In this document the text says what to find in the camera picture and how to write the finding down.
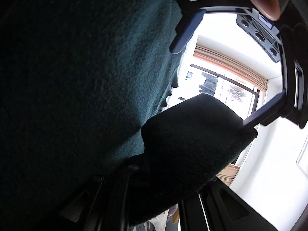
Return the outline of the beige curtain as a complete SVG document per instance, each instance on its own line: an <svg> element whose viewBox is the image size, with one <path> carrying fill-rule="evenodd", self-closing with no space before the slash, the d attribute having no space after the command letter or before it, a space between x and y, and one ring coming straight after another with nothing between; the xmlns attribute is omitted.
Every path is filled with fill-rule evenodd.
<svg viewBox="0 0 308 231"><path fill-rule="evenodd" d="M236 74L263 92L267 91L268 80L264 76L254 71L250 67L242 64L241 62L228 57L227 55L197 45L194 50L194 56L224 68L233 74Z"/></svg>

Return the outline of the black framed window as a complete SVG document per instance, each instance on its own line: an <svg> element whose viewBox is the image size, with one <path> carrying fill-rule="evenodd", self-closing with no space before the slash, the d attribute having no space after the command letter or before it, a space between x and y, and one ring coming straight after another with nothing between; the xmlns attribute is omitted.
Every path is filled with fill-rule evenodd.
<svg viewBox="0 0 308 231"><path fill-rule="evenodd" d="M206 67L190 64L186 77L178 89L179 101L199 94L208 94L224 103L243 119L257 110L259 89L226 70L215 72Z"/></svg>

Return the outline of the dark green fleece cloth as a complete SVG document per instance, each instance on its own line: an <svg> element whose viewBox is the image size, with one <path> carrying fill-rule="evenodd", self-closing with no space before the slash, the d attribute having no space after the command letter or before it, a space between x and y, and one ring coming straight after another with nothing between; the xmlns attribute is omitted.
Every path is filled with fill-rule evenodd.
<svg viewBox="0 0 308 231"><path fill-rule="evenodd" d="M256 137L200 94L166 110L176 0L1 0L1 230L119 230Z"/></svg>

